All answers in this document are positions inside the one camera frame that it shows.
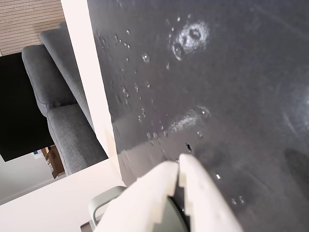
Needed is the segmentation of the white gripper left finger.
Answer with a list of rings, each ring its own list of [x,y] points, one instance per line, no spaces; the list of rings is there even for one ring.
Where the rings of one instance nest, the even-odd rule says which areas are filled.
[[[168,197],[173,196],[178,164],[165,161],[108,203],[96,232],[151,232],[161,223]]]

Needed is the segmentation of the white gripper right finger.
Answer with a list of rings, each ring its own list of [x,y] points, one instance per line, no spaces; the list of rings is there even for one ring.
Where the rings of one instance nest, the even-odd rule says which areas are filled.
[[[243,228],[201,163],[180,154],[178,185],[184,189],[184,213],[192,232],[242,232]]]

